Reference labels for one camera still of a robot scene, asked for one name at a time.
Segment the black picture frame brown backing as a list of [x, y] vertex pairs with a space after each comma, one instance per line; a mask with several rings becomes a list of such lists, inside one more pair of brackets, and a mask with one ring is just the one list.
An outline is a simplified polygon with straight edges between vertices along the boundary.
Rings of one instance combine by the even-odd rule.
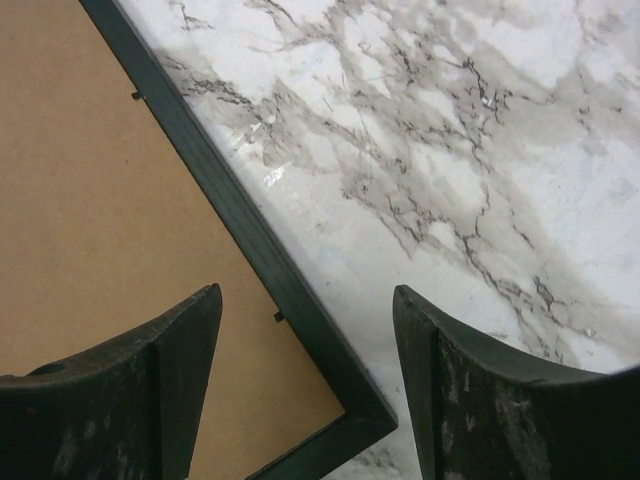
[[218, 285], [186, 479], [319, 479], [397, 426], [113, 1], [1, 5], [1, 378]]

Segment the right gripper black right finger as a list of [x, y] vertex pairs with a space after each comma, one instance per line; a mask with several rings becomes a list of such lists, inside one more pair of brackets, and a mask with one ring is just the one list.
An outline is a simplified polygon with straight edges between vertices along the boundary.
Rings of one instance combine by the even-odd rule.
[[635, 479], [639, 371], [538, 358], [441, 311], [408, 286], [393, 322], [426, 479]]

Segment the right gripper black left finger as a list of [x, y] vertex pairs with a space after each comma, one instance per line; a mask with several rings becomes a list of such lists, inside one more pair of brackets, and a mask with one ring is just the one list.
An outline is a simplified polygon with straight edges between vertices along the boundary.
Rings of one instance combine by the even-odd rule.
[[188, 478], [221, 314], [208, 285], [90, 349], [2, 376], [2, 478]]

